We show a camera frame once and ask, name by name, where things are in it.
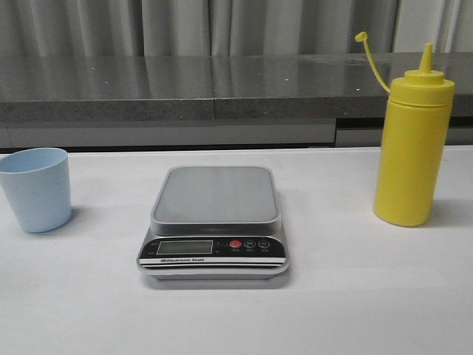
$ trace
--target light blue plastic cup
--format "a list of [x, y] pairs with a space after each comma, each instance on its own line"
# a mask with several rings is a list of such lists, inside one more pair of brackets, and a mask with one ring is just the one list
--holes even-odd
[[50, 231], [71, 217], [65, 150], [34, 148], [8, 155], [0, 160], [0, 185], [25, 231]]

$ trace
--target scale button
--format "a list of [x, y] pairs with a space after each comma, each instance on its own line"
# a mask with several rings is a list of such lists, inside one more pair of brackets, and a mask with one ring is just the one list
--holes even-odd
[[230, 242], [230, 246], [232, 248], [239, 248], [240, 246], [242, 246], [242, 242], [240, 242], [239, 240], [237, 239], [233, 239], [231, 242]]
[[246, 246], [247, 248], [254, 248], [256, 246], [256, 243], [254, 240], [245, 240], [243, 245]]
[[261, 248], [269, 248], [270, 243], [269, 243], [267, 240], [260, 240], [260, 241], [258, 242], [258, 245], [259, 245]]

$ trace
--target yellow squeeze bottle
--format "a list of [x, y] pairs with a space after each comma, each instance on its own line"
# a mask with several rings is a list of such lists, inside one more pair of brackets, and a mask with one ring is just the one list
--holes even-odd
[[432, 45], [427, 44], [419, 69], [394, 79], [389, 90], [372, 61], [367, 34], [355, 40], [363, 41], [376, 78], [390, 92], [373, 210], [389, 223], [419, 226], [429, 219], [455, 83], [432, 70]]

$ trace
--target red power button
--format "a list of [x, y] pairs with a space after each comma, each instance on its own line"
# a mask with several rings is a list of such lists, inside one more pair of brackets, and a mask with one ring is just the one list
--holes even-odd
[[232, 248], [239, 248], [240, 246], [242, 246], [242, 242], [240, 242], [239, 240], [237, 239], [234, 239], [230, 242], [230, 246]]

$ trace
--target cup rim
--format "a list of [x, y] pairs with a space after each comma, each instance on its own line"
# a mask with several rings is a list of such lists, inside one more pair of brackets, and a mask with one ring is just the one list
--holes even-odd
[[[10, 159], [15, 159], [19, 155], [25, 155], [25, 154], [29, 154], [32, 151], [37, 152], [39, 150], [54, 150], [56, 152], [62, 153], [63, 156], [61, 157], [61, 159], [59, 159], [55, 163], [49, 164], [47, 166], [43, 166], [43, 167], [38, 168], [38, 169], [25, 170], [25, 171], [21, 171], [21, 172], [6, 172], [6, 171], [2, 170], [1, 162], [6, 161], [6, 160], [10, 160]], [[67, 159], [67, 156], [68, 156], [68, 153], [67, 153], [66, 150], [61, 149], [61, 148], [55, 148], [55, 147], [40, 147], [40, 148], [30, 148], [30, 149], [20, 150], [18, 152], [11, 153], [11, 154], [7, 155], [6, 157], [3, 157], [2, 159], [0, 159], [0, 174], [3, 174], [3, 175], [17, 175], [17, 174], [29, 174], [31, 172], [39, 172], [41, 170], [49, 169], [53, 166], [56, 166], [56, 165], [62, 163], [63, 161], [65, 161]]]

